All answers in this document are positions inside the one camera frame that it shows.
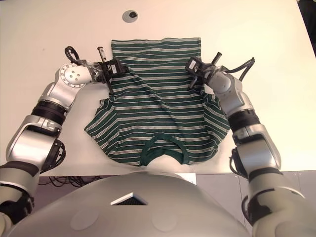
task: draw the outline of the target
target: garment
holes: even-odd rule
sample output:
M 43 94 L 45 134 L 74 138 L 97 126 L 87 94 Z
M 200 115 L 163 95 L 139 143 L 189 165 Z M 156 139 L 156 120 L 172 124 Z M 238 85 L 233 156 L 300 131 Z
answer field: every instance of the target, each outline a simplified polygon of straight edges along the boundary
M 206 94 L 185 64 L 200 57 L 200 38 L 112 41 L 113 57 L 129 72 L 112 79 L 85 131 L 111 159 L 147 165 L 166 154 L 181 164 L 212 158 L 229 126 L 219 101 Z

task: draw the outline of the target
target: table surface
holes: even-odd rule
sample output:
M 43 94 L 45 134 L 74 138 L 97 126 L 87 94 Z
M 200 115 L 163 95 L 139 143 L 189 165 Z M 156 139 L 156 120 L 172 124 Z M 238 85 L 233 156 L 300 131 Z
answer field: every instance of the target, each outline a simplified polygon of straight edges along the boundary
M 133 9 L 134 23 L 122 14 Z M 32 111 L 56 70 L 68 62 L 72 45 L 81 58 L 100 61 L 103 46 L 111 58 L 111 40 L 201 37 L 202 59 L 220 51 L 220 63 L 239 66 L 252 56 L 254 67 L 243 81 L 260 121 L 282 156 L 282 170 L 316 169 L 316 59 L 295 0 L 8 0 L 0 2 L 0 160 L 24 117 Z M 93 118 L 105 85 L 82 89 L 60 140 L 65 161 L 45 175 L 111 175 L 153 169 L 167 172 L 230 172 L 231 133 L 211 160 L 180 165 L 163 156 L 146 167 L 130 167 L 107 158 L 83 130 Z

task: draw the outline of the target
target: gray floor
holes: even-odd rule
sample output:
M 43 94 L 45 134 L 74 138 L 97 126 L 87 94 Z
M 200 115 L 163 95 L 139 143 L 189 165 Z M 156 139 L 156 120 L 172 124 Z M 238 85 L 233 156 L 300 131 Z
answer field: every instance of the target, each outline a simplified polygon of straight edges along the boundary
M 316 170 L 285 172 L 292 183 L 300 190 L 316 209 Z M 226 210 L 236 217 L 251 232 L 241 211 L 241 201 L 247 194 L 247 181 L 234 174 L 201 174 L 197 175 L 197 185 L 213 196 Z M 53 185 L 39 186 L 35 196 L 35 209 L 42 208 L 58 198 L 74 191 L 72 185 L 55 187 Z
M 284 175 L 316 209 L 316 170 L 284 172 Z M 240 207 L 242 199 L 247 195 L 246 179 L 234 174 L 203 174 L 197 175 L 197 185 L 213 196 L 251 232 L 251 226 L 245 220 Z

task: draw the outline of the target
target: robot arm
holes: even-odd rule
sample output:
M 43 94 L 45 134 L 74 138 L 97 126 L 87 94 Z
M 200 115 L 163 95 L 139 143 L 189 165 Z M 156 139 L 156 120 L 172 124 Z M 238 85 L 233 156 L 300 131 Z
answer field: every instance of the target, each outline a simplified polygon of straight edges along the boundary
M 100 81 L 99 63 L 80 60 L 70 46 L 65 52 L 72 63 L 57 71 L 55 82 L 46 87 L 7 146 L 7 163 L 0 166 L 0 236 L 31 213 L 39 174 L 58 166 L 66 155 L 58 137 L 77 93 Z
M 254 108 L 242 91 L 241 81 L 254 63 L 252 58 L 240 67 L 228 70 L 215 64 L 191 58 L 186 69 L 200 78 L 219 98 L 233 131 L 236 148 L 231 161 L 238 175 L 249 181 L 249 194 L 242 203 L 243 213 L 253 226 L 254 237 L 316 236 L 316 212 L 304 196 L 279 171 L 280 154 L 266 128 L 260 123 Z M 230 73 L 245 68 L 240 79 Z

